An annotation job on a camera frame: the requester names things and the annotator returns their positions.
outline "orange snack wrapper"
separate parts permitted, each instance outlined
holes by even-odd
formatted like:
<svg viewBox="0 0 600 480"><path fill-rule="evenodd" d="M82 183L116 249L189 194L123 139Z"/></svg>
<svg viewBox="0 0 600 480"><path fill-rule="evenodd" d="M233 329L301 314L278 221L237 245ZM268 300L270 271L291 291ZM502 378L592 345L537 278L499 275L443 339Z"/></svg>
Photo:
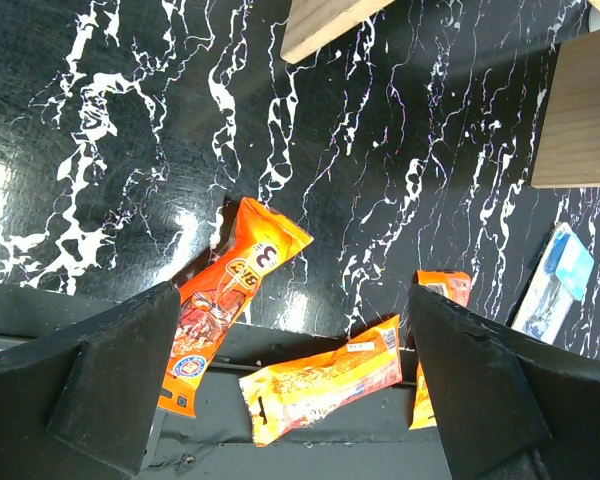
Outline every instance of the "orange snack wrapper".
<svg viewBox="0 0 600 480"><path fill-rule="evenodd" d="M313 238L280 213L244 198L236 218L235 245L180 288L180 323L158 407L195 417L202 376L262 278Z"/></svg>
<svg viewBox="0 0 600 480"><path fill-rule="evenodd" d="M463 272L425 272L418 270L418 284L430 288L436 293L466 307L471 292L471 277ZM422 364L418 362L416 370L416 401L413 407L411 429L435 427L436 417L433 413L429 389L424 378Z"/></svg>
<svg viewBox="0 0 600 480"><path fill-rule="evenodd" d="M241 378L255 444L264 447L293 428L316 423L342 405L401 382L399 321L396 315L338 350Z"/></svg>

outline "logo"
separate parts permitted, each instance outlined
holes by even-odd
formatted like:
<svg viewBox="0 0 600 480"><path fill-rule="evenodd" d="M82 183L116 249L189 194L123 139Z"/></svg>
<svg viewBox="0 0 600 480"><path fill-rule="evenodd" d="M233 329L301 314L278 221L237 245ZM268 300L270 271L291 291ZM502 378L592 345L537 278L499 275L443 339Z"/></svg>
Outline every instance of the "logo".
<svg viewBox="0 0 600 480"><path fill-rule="evenodd" d="M173 370L179 377L195 378L198 375L202 375L204 367L207 361L199 355L189 355L178 360Z"/></svg>
<svg viewBox="0 0 600 480"><path fill-rule="evenodd" d="M229 274L238 280L247 290L252 290L258 284L260 277L242 258L236 258L227 264Z"/></svg>
<svg viewBox="0 0 600 480"><path fill-rule="evenodd" d="M348 398L355 398L355 397L359 397L360 395L362 395L364 393L364 383L361 383L360 385L357 385L355 390L353 390L351 392L351 394L349 395Z"/></svg>

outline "candy bar wrapper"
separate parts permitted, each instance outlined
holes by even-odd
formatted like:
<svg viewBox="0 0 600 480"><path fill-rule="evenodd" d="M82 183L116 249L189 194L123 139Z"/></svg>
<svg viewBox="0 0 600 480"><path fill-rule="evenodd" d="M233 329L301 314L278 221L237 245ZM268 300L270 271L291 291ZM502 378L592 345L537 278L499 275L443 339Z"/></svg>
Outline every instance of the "candy bar wrapper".
<svg viewBox="0 0 600 480"><path fill-rule="evenodd" d="M471 292L471 277L463 272L425 272L418 270L418 284L430 288L436 293L447 297L450 300L467 306L469 303L469 293ZM418 362L416 370L417 389L416 401L413 407L413 421L411 429L435 427L436 417L433 413L431 398L429 398L429 389L424 378L422 364Z"/></svg>
<svg viewBox="0 0 600 480"><path fill-rule="evenodd" d="M242 200L234 246L180 287L180 322L158 407L195 417L194 399L202 376L262 278L312 240L284 215L254 199Z"/></svg>
<svg viewBox="0 0 600 480"><path fill-rule="evenodd" d="M241 378L256 445L264 447L293 428L314 424L342 405L401 382L398 326L395 316L338 350Z"/></svg>

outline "black marble surface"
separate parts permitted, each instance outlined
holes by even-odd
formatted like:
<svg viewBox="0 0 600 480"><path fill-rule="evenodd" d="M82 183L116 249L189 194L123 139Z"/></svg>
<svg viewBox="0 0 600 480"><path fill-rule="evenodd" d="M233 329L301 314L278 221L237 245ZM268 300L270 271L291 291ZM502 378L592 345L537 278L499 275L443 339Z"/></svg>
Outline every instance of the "black marble surface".
<svg viewBox="0 0 600 480"><path fill-rule="evenodd" d="M121 301L248 195L316 240L247 323L350 333L404 314L417 268L467 271L505 322L566 220L596 267L557 343L600 358L600 188L528 186L585 2L397 0L297 66L288 7L1 0L0 282Z"/></svg>

